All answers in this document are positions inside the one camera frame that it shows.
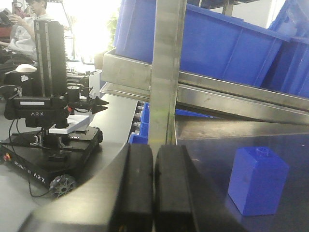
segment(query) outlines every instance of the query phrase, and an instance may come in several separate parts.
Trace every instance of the gray floor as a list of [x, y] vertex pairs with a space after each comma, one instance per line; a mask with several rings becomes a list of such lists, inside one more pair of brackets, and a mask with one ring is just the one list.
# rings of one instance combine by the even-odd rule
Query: gray floor
[[[93, 177], [96, 172], [106, 167], [127, 141], [136, 101], [105, 95], [108, 101], [108, 109], [96, 114], [91, 126], [99, 127], [104, 134], [104, 140], [99, 148], [90, 157], [79, 183], [83, 183]], [[0, 140], [8, 137], [10, 121], [4, 118], [5, 103], [0, 103]], [[19, 123], [20, 131], [30, 131]], [[34, 195], [44, 193], [47, 189], [38, 182], [31, 181]], [[29, 194], [27, 176], [21, 170], [12, 168], [9, 163], [0, 164], [0, 232], [16, 232], [29, 213], [49, 203], [53, 199], [50, 195], [41, 198], [32, 198]]]

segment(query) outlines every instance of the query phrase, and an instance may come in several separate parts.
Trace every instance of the blue block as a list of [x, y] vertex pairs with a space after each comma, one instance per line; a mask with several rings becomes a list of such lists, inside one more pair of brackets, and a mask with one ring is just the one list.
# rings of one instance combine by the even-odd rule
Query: blue block
[[289, 166], [268, 147], [236, 151], [228, 194], [244, 216], [275, 214]]
[[[152, 62], [155, 3], [123, 1], [116, 54]], [[282, 42], [289, 40], [289, 36], [188, 4], [180, 69], [259, 87]]]

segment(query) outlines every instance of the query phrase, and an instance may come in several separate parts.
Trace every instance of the metal shelf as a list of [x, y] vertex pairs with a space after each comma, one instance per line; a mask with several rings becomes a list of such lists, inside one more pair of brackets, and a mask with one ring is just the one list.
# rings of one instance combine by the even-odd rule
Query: metal shelf
[[[104, 56], [103, 70], [103, 80], [112, 83], [104, 93], [149, 101], [151, 64], [111, 51]], [[309, 125], [308, 99], [187, 72], [179, 72], [177, 104], [234, 118]]]

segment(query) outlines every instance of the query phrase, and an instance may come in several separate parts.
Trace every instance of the black cable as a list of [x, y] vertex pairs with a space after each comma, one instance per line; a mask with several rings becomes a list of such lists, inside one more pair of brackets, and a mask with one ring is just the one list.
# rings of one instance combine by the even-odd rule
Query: black cable
[[[10, 140], [10, 144], [11, 144], [12, 150], [13, 150], [13, 152], [14, 152], [14, 154], [15, 154], [15, 158], [18, 160], [18, 162], [20, 162], [20, 163], [28, 170], [28, 167], [26, 166], [26, 164], [24, 163], [24, 161], [19, 159], [19, 157], [18, 157], [18, 155], [17, 155], [17, 153], [16, 153], [16, 151], [15, 151], [15, 148], [14, 148], [14, 146], [13, 146], [13, 143], [12, 143], [11, 130], [12, 130], [12, 126], [13, 126], [14, 122], [15, 122], [15, 119], [12, 121], [12, 123], [11, 123], [11, 125], [10, 125], [10, 128], [9, 128], [9, 140]], [[30, 193], [31, 197], [33, 197], [33, 198], [39, 198], [39, 197], [45, 196], [45, 195], [48, 194], [51, 190], [53, 190], [53, 189], [49, 189], [47, 192], [45, 192], [45, 193], [43, 193], [43, 194], [41, 194], [41, 195], [39, 195], [39, 196], [35, 196], [35, 195], [33, 195], [32, 190], [31, 190], [31, 183], [30, 183], [30, 178], [29, 178], [29, 174], [28, 174], [28, 173], [27, 173], [27, 180], [28, 180], [28, 185], [29, 185], [29, 193]]]

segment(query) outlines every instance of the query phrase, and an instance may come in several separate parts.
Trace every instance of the man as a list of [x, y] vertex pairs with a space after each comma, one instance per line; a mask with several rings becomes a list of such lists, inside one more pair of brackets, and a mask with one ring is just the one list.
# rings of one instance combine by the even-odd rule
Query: man
[[14, 38], [10, 43], [0, 41], [6, 48], [0, 51], [0, 79], [4, 73], [14, 70], [19, 64], [32, 64], [37, 60], [34, 20], [50, 20], [52, 17], [46, 13], [47, 0], [26, 0], [35, 17], [21, 17], [13, 14], [9, 16], [11, 22], [17, 25]]

